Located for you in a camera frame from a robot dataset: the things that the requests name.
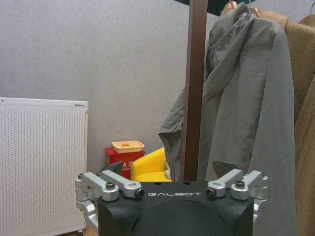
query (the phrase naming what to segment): black screw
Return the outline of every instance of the black screw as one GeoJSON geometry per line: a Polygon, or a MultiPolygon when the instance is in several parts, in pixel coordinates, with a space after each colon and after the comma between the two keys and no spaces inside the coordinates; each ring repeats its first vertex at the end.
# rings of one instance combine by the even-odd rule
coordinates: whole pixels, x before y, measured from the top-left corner
{"type": "Polygon", "coordinates": [[[208,188],[206,190],[206,195],[209,197],[209,198],[215,198],[216,195],[217,195],[217,192],[214,188],[208,188]]]}
{"type": "Polygon", "coordinates": [[[136,189],[136,191],[134,192],[134,196],[137,198],[137,199],[141,199],[144,197],[144,190],[143,188],[138,188],[136,189]]]}
{"type": "Polygon", "coordinates": [[[244,181],[238,180],[235,182],[235,187],[237,188],[245,188],[245,183],[244,181]]]}
{"type": "Polygon", "coordinates": [[[107,182],[105,185],[106,189],[111,190],[115,188],[115,183],[113,182],[107,182]]]}

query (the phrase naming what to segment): perforated panel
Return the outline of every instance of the perforated panel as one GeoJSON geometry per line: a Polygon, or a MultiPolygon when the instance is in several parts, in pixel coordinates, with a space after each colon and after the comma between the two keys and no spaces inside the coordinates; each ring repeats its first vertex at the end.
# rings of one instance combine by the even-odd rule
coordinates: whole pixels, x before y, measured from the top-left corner
{"type": "Polygon", "coordinates": [[[87,102],[1,98],[0,236],[84,228],[74,180],[85,171],[87,111],[87,102]]]}

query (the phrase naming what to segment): coat hanger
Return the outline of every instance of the coat hanger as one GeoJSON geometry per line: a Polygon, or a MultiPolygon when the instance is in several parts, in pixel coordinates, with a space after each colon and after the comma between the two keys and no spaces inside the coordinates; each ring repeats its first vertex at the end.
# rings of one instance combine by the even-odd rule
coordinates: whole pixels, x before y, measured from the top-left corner
{"type": "Polygon", "coordinates": [[[303,25],[306,25],[306,26],[309,26],[309,27],[312,27],[312,28],[315,28],[315,15],[312,14],[312,11],[313,11],[313,7],[315,6],[315,2],[312,4],[311,6],[311,10],[310,10],[310,14],[306,17],[304,17],[299,23],[300,24],[303,24],[303,25]]]}
{"type": "Polygon", "coordinates": [[[237,2],[230,0],[230,1],[225,5],[225,7],[224,7],[224,9],[222,10],[220,16],[224,16],[226,13],[228,13],[228,12],[234,10],[236,7],[237,7],[237,2]]]}
{"type": "Polygon", "coordinates": [[[251,13],[254,13],[257,17],[261,17],[261,11],[256,7],[251,7],[251,0],[249,2],[249,8],[251,13]]]}
{"type": "MultiPolygon", "coordinates": [[[[224,16],[226,13],[234,10],[237,7],[237,2],[236,1],[229,1],[224,9],[221,12],[221,16],[224,16]]],[[[251,7],[251,0],[249,2],[249,7],[250,7],[250,11],[251,13],[254,13],[257,17],[261,17],[261,11],[258,8],[255,7],[251,7]]]]}

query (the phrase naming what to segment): gray wall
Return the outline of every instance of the gray wall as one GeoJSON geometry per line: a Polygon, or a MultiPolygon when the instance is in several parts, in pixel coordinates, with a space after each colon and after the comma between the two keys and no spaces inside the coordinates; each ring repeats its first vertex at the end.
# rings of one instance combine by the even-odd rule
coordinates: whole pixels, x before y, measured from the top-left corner
{"type": "MultiPolygon", "coordinates": [[[[312,2],[253,5],[299,21],[312,2]]],[[[157,149],[185,82],[188,13],[172,0],[1,0],[0,96],[90,101],[90,171],[111,141],[157,149]]]]}

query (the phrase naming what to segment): gray jacket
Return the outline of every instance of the gray jacket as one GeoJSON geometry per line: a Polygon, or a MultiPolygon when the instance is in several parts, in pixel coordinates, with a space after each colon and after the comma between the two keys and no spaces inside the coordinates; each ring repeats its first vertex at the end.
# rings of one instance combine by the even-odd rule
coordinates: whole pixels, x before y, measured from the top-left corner
{"type": "MultiPolygon", "coordinates": [[[[172,179],[179,180],[185,90],[164,121],[172,179]]],[[[240,4],[215,23],[207,43],[198,179],[217,179],[213,161],[269,177],[255,236],[295,236],[294,95],[288,42],[278,23],[240,4]]]]}

